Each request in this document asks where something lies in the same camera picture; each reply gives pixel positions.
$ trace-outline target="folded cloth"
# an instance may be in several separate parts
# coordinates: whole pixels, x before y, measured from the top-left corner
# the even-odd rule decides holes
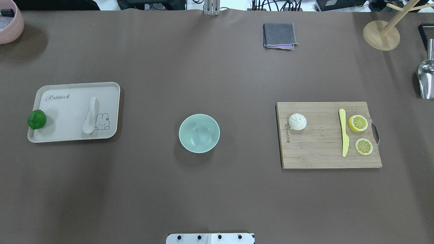
[[[293,23],[265,23],[264,47],[294,50],[297,45]]]

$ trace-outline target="lemon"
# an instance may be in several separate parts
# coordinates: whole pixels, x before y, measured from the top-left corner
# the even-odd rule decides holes
[[[44,125],[47,123],[47,116],[45,113],[38,109],[29,114],[29,117],[27,118],[27,124],[30,128],[36,130],[44,127]]]
[[[366,138],[360,138],[355,142],[355,149],[362,155],[369,155],[372,152],[372,143]]]
[[[368,121],[361,115],[353,115],[348,119],[348,127],[355,132],[361,132],[368,128]]]

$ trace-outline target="wooden mug tree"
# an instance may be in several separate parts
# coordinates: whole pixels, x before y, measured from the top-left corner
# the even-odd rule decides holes
[[[390,20],[389,23],[383,20],[374,20],[367,23],[363,28],[363,37],[366,42],[373,48],[381,51],[390,51],[397,47],[400,36],[395,25],[398,21],[400,21],[410,11],[434,6],[434,3],[432,3],[414,7],[418,2],[419,0],[410,0],[403,8],[388,3],[388,7],[398,10],[399,12]]]

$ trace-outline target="rabbit tray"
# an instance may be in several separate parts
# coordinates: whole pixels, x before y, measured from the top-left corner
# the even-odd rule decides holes
[[[29,128],[27,137],[31,142],[110,138],[118,127],[120,92],[115,82],[43,86],[36,93],[33,111],[44,111],[47,123],[41,129]],[[95,127],[86,134],[83,124],[92,97],[96,97]]]

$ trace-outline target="yellow knife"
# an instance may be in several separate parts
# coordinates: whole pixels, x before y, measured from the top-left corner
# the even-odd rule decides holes
[[[342,157],[345,157],[348,152],[348,145],[350,144],[350,138],[345,131],[347,125],[345,109],[339,109],[339,120],[341,121],[342,129]]]

